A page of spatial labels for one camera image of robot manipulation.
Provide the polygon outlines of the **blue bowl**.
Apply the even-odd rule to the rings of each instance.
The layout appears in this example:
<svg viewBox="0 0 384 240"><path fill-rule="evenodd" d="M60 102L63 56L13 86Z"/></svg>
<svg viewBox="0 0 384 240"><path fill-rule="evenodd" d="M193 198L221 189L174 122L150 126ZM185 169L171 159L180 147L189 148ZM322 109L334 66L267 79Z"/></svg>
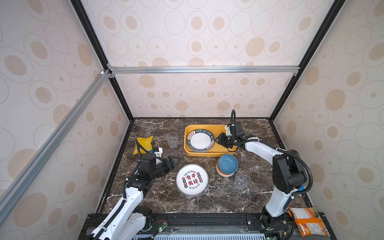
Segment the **blue bowl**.
<svg viewBox="0 0 384 240"><path fill-rule="evenodd" d="M238 160L230 154L222 155L219 158L217 165L219 165L221 171L225 174L235 173L239 166Z"/></svg>

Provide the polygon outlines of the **plate dark green lettered rim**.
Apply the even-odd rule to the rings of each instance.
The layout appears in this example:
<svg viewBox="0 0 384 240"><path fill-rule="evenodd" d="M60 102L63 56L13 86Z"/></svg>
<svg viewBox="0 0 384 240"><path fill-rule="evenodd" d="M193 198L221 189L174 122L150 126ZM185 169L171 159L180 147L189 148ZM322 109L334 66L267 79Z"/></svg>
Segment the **plate dark green lettered rim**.
<svg viewBox="0 0 384 240"><path fill-rule="evenodd" d="M207 152L214 146L215 137L206 129L196 129L188 134L186 143L193 152Z"/></svg>

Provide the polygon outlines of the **orange white bowl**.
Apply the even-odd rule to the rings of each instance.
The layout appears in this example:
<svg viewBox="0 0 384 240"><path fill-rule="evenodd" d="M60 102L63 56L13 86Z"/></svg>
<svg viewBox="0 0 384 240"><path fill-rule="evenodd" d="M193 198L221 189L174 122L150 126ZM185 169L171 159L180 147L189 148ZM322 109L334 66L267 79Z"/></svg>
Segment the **orange white bowl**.
<svg viewBox="0 0 384 240"><path fill-rule="evenodd" d="M234 175L234 173L231 173L231 174L225 174L224 172L221 171L219 165L216 165L216 170L217 170L218 174L219 174L220 176L224 177L224 178L229 178L229 177L231 177L231 176Z"/></svg>

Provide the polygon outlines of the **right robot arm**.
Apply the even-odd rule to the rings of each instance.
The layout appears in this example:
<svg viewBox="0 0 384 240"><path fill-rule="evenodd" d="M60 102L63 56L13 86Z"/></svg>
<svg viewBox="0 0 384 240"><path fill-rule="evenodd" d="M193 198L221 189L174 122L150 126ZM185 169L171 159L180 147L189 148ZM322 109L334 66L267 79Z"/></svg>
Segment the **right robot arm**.
<svg viewBox="0 0 384 240"><path fill-rule="evenodd" d="M275 148L256 136L246 134L240 122L231 122L225 126L225 132L218 137L218 144L230 149L237 147L256 154L273 167L274 190L264 212L277 218L286 212L296 195L307 193L314 182L308 165L295 150Z"/></svg>

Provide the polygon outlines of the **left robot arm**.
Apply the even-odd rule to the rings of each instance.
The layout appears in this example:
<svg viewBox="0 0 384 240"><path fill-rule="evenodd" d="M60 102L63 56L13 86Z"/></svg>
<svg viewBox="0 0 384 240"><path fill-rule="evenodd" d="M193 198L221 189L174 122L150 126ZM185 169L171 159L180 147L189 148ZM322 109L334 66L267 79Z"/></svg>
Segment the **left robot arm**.
<svg viewBox="0 0 384 240"><path fill-rule="evenodd" d="M90 234L91 240L132 240L149 226L147 215L136 209L153 186L154 180L177 168L181 157L165 158L149 152L139 155L133 174L123 183L123 194L113 210Z"/></svg>

